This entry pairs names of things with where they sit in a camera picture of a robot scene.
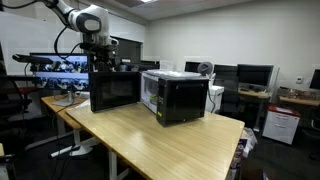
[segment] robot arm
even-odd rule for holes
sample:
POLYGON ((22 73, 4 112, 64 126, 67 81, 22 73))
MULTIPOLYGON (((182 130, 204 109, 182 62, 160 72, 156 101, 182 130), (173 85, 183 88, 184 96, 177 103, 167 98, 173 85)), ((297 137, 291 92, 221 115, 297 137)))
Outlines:
POLYGON ((92 37, 92 43, 98 46, 117 46, 119 42, 110 37, 108 10, 91 5, 86 9, 77 10, 62 0, 41 0, 55 12, 62 23, 74 31, 92 37))

